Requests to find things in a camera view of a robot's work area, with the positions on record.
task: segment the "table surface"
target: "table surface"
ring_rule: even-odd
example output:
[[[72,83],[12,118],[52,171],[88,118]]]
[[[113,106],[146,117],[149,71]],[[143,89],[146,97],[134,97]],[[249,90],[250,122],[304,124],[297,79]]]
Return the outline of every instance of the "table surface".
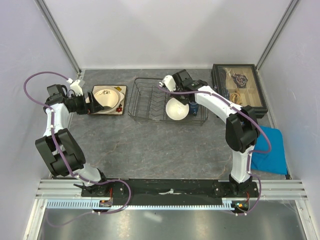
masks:
[[[180,69],[86,70],[84,92],[94,85],[127,85],[125,113],[73,115],[70,132],[86,162],[107,178],[228,179],[232,150],[225,140],[225,124],[209,112],[202,126],[134,121],[128,115],[136,78],[163,78]],[[188,69],[194,80],[212,86],[210,69]],[[258,120],[270,126],[267,116]],[[263,180],[282,180],[284,175],[253,171]]]
[[[63,224],[90,210],[47,209],[52,224]],[[88,214],[52,228],[39,240],[306,240],[295,201],[260,201],[247,216],[214,210],[124,210]]]

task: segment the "white wall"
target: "white wall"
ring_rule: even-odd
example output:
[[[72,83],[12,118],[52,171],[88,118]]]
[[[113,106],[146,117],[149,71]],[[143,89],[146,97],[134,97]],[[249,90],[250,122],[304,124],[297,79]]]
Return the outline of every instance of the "white wall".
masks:
[[[290,0],[46,0],[81,68],[257,63]]]
[[[0,8],[0,238],[22,239],[41,177],[49,171],[35,140],[46,128],[41,106],[29,101],[24,80],[40,71],[76,77],[33,0],[4,0]],[[40,101],[46,87],[63,83],[57,76],[31,80],[30,94]]]
[[[320,2],[300,1],[260,70],[287,164],[320,223]]]

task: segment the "folded cloth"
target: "folded cloth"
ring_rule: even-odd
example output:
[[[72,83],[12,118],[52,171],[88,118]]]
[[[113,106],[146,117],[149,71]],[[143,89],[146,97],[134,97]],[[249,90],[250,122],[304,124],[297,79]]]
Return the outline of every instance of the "folded cloth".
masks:
[[[285,158],[284,140],[280,130],[266,126],[260,127],[269,138],[272,150],[267,154],[254,152],[252,154],[251,169],[286,175],[288,170]],[[267,141],[262,134],[258,137],[254,150],[268,150]]]

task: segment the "display box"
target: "display box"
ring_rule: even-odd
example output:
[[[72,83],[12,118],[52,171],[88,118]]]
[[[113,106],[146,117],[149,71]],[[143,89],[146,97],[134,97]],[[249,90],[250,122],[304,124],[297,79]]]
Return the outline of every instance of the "display box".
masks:
[[[211,77],[214,90],[229,101],[252,106],[260,119],[268,112],[254,64],[214,64]]]

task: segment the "wire dish rack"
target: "wire dish rack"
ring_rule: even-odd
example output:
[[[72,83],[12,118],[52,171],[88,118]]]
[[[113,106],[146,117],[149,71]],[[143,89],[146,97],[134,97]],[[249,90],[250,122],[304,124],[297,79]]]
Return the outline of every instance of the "wire dish rack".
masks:
[[[199,105],[197,116],[188,114],[182,120],[172,120],[166,113],[166,104],[172,98],[170,94],[157,88],[162,78],[138,77],[134,80],[128,114],[135,121],[153,123],[183,123],[202,125],[208,119],[208,109]]]

